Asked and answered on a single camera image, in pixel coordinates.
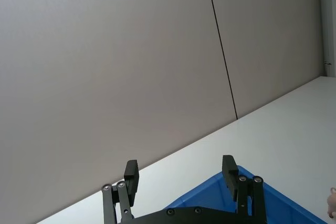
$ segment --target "blue plastic bin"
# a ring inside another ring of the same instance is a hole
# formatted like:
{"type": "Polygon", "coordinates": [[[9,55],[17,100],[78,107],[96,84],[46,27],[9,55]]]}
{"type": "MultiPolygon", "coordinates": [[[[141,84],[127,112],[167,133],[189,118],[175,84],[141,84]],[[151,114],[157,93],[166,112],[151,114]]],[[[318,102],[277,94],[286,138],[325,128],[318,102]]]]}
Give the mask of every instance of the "blue plastic bin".
{"type": "MultiPolygon", "coordinates": [[[[238,166],[239,174],[249,178],[253,174],[238,166]]],[[[294,201],[264,183],[264,195],[269,224],[313,224],[326,223],[305,210],[294,201]]],[[[207,207],[217,210],[234,212],[236,203],[232,201],[222,173],[209,178],[196,188],[171,203],[167,208],[175,207],[207,207]]]]}

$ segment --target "small pink object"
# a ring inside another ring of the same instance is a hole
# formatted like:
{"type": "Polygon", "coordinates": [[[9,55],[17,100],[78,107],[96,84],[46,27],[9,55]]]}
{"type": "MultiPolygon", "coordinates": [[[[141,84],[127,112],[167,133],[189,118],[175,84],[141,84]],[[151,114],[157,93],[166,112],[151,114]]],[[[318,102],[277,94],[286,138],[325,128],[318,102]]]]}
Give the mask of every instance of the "small pink object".
{"type": "Polygon", "coordinates": [[[327,199],[328,214],[330,218],[336,218],[336,188],[330,188],[331,195],[327,199]]]}

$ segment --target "black vertical line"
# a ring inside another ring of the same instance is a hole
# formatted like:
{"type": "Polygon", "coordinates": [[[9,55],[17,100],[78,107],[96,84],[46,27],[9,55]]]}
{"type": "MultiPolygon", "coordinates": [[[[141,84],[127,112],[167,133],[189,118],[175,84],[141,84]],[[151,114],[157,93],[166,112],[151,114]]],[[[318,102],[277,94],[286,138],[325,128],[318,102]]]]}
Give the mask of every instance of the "black vertical line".
{"type": "Polygon", "coordinates": [[[231,97],[232,97],[233,107],[235,108],[236,119],[238,120],[238,115],[237,115],[237,110],[236,110],[236,104],[235,104],[235,99],[233,97],[233,92],[232,92],[232,87],[231,87],[231,81],[230,81],[229,71],[227,70],[227,64],[226,64],[226,59],[225,59],[225,54],[224,54],[224,49],[223,49],[221,32],[219,31],[219,26],[218,26],[218,21],[217,21],[217,15],[216,15],[216,10],[215,10],[214,0],[211,0],[211,3],[212,3],[212,9],[214,10],[214,15],[215,15],[215,20],[216,20],[216,26],[217,26],[219,41],[221,43],[222,54],[223,54],[223,58],[224,58],[224,64],[225,64],[227,79],[229,81],[229,86],[230,86],[230,91],[231,91],[231,97]]]}

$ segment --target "black metal bracket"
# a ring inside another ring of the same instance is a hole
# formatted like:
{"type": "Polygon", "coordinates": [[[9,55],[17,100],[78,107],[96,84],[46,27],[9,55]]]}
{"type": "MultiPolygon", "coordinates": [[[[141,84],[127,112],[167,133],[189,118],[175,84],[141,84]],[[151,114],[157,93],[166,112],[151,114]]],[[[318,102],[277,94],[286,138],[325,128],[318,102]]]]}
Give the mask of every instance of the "black metal bracket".
{"type": "Polygon", "coordinates": [[[247,178],[238,174],[238,167],[231,155],[224,155],[222,173],[226,185],[236,202],[236,212],[226,212],[204,207],[183,207],[161,210],[149,215],[134,218],[131,207],[139,183],[139,168],[136,160],[127,162],[124,181],[115,186],[104,185],[103,193],[104,224],[117,224],[116,203],[120,203],[121,222],[130,224],[266,224],[264,200],[264,180],[259,176],[247,178]],[[248,214],[248,197],[251,198],[251,215],[248,214]]]}

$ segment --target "white tabletop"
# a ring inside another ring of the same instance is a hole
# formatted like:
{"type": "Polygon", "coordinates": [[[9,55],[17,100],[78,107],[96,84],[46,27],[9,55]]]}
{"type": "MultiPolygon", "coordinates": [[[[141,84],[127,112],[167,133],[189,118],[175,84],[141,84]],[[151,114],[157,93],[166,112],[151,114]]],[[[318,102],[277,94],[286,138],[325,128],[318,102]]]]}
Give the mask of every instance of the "white tabletop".
{"type": "MultiPolygon", "coordinates": [[[[132,213],[161,210],[220,172],[222,155],[231,154],[238,165],[333,223],[326,200],[336,186],[335,138],[336,78],[319,77],[142,169],[132,213]]],[[[103,224],[102,209],[98,192],[39,224],[103,224]]]]}

